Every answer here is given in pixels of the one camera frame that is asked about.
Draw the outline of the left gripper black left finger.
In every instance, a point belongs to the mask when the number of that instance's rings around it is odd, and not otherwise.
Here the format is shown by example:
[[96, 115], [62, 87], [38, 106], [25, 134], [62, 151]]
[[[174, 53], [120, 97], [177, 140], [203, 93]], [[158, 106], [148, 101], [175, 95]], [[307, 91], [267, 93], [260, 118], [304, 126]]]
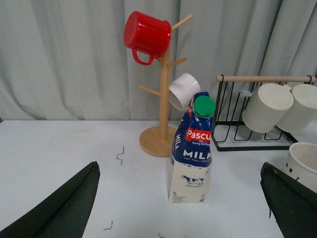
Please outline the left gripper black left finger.
[[81, 238], [100, 179], [91, 162], [28, 213], [0, 232], [2, 238]]

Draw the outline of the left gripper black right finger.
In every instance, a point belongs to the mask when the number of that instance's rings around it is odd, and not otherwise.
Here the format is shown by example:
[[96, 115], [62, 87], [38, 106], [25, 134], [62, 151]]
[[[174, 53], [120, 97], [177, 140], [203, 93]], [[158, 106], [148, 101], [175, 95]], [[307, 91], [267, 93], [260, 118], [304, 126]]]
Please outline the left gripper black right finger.
[[317, 194], [272, 164], [261, 168], [261, 187], [270, 215], [285, 238], [317, 236]]

